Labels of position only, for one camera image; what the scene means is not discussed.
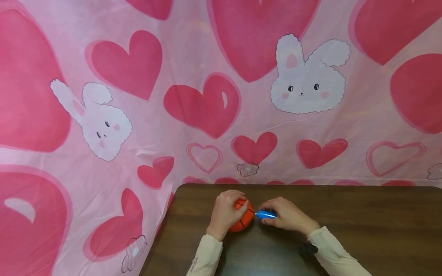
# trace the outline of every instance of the right hand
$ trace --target right hand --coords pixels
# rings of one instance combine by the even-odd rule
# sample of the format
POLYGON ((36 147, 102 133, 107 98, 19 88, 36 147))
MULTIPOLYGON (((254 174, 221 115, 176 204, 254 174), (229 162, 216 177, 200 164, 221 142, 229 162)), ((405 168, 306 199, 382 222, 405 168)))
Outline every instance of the right hand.
POLYGON ((283 197, 277 197, 264 202, 259 207, 259 210, 262 209, 272 209, 278 215, 276 219, 262 219, 261 223, 263 224, 285 230, 298 231, 306 236, 320 229, 319 224, 315 220, 304 214, 295 204, 283 197))

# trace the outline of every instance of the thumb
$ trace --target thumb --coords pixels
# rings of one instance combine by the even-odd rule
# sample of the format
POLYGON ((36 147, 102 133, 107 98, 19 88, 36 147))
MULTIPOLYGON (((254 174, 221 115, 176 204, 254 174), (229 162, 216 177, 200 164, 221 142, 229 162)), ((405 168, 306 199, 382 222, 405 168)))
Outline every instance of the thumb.
POLYGON ((244 202, 243 206, 241 206, 241 208, 239 208, 238 211, 236 212, 238 219, 241 219, 244 216, 244 213, 247 211, 247 209, 248 209, 248 201, 244 202))

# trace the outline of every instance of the hand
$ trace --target hand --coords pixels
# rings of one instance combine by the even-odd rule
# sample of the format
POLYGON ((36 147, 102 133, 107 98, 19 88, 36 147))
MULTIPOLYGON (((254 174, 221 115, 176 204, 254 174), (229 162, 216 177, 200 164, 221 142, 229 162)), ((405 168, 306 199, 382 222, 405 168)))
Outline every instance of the hand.
POLYGON ((211 235, 218 241, 222 241, 227 231, 240 220, 248 208, 248 201, 244 202, 239 210, 234 208, 235 201, 245 200, 244 193, 237 190, 222 192, 215 200, 212 218, 207 227, 206 234, 211 235))
POLYGON ((261 209, 273 209, 278 215, 276 219, 265 218, 261 220, 261 223, 266 225, 272 225, 285 230, 298 231, 306 236, 320 228, 316 221, 283 197, 277 197, 264 202, 259 207, 259 210, 261 209))

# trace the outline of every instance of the small basketball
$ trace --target small basketball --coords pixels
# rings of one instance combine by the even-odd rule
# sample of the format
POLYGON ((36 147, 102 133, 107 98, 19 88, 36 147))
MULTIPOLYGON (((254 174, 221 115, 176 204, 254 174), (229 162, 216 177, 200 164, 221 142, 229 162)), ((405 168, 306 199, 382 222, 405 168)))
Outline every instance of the small basketball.
MULTIPOLYGON (((235 209, 236 210, 240 209, 245 202, 246 201, 242 200, 242 199, 238 199, 237 201, 235 201, 235 204, 234 204, 235 209)), ((239 221, 237 221, 232 227, 230 227, 229 231, 230 232, 239 232, 239 231, 246 229, 246 227, 250 225, 250 223, 254 217, 255 217, 255 211, 253 210, 253 208, 251 207, 251 204, 249 202, 248 203, 248 210, 244 213, 244 216, 239 221)))

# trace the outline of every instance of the beige sleeve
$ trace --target beige sleeve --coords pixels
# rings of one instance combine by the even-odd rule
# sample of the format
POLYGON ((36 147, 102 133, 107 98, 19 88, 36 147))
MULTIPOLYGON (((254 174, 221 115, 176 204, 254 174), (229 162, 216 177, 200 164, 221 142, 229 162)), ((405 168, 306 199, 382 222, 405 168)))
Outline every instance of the beige sleeve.
POLYGON ((221 251, 222 242, 210 235, 204 235, 186 276, 213 276, 218 267, 221 251))
POLYGON ((371 276, 325 226, 313 231, 307 239, 318 248, 316 259, 330 276, 371 276))

